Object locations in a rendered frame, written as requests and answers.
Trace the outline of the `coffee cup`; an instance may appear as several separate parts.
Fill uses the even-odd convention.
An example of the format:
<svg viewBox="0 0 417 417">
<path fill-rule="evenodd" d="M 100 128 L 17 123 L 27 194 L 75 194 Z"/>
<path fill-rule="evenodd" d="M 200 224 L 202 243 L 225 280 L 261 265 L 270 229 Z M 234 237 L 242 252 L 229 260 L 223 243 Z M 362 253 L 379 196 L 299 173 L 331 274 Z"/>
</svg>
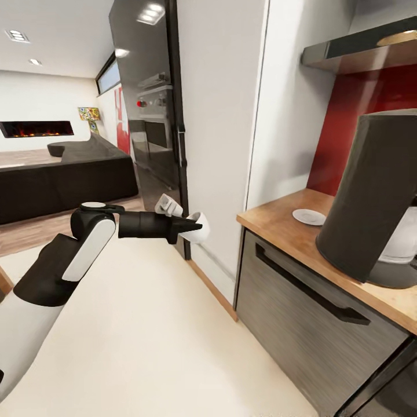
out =
<svg viewBox="0 0 417 417">
<path fill-rule="evenodd" d="M 187 219 L 195 220 L 196 224 L 202 224 L 203 227 L 199 230 L 180 233 L 180 235 L 195 244 L 200 244 L 206 241 L 209 238 L 210 227 L 204 214 L 201 211 L 197 211 L 196 213 L 188 216 Z"/>
</svg>

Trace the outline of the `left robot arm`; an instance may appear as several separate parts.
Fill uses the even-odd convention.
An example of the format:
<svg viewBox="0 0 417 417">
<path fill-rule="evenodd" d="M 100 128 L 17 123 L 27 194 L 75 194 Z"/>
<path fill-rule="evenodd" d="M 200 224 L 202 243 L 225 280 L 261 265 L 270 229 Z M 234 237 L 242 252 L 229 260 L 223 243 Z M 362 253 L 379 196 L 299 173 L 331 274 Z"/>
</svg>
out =
<svg viewBox="0 0 417 417">
<path fill-rule="evenodd" d="M 34 362 L 59 314 L 116 231 L 118 238 L 166 238 L 202 229 L 184 218 L 183 208 L 163 194 L 156 212 L 85 202 L 70 218 L 72 237 L 59 233 L 0 303 L 0 403 Z"/>
</svg>

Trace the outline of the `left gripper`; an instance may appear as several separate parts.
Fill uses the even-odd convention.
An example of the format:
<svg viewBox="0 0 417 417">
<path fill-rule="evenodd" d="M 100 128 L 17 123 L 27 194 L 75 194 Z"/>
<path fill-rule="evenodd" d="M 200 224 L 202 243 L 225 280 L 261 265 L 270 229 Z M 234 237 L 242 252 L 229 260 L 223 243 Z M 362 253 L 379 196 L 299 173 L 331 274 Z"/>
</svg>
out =
<svg viewBox="0 0 417 417">
<path fill-rule="evenodd" d="M 166 238 L 169 244 L 177 244 L 179 233 L 202 229 L 195 220 L 179 216 L 166 216 L 151 211 L 140 211 L 138 238 Z"/>
</svg>

